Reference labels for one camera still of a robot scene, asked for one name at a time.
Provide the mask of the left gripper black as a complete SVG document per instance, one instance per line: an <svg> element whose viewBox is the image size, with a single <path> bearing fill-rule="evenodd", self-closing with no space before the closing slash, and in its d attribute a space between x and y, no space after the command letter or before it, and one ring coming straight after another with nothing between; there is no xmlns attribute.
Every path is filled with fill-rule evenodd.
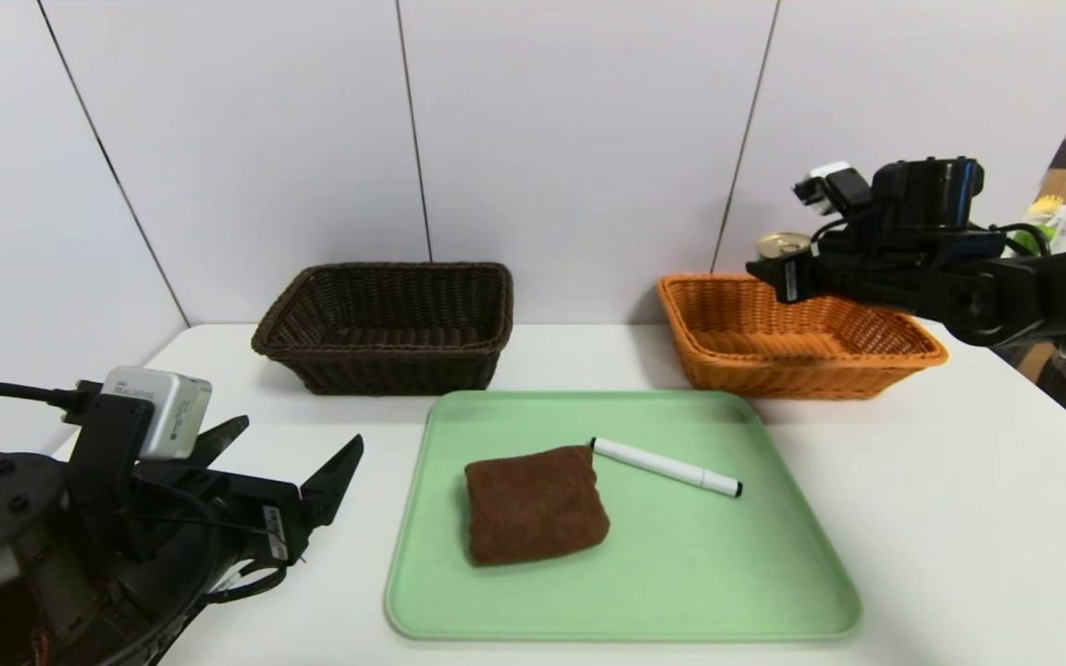
<svg viewBox="0 0 1066 666"><path fill-rule="evenodd" d="M199 602L233 602L278 586L307 549L309 527L330 526L364 458L354 436L301 488L206 469L251 424L236 416L200 433L185 462L138 462L132 525L154 537L154 563L207 573Z"/></svg>

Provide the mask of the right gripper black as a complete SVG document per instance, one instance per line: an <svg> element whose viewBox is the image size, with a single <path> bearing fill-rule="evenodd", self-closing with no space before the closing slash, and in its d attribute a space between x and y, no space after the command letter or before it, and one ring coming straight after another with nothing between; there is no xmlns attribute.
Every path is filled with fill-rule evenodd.
<svg viewBox="0 0 1066 666"><path fill-rule="evenodd" d="M746 263L746 270L777 291L777 299L784 303L837 298L881 304L877 264L862 253L802 251L788 254L784 260L757 258Z"/></svg>

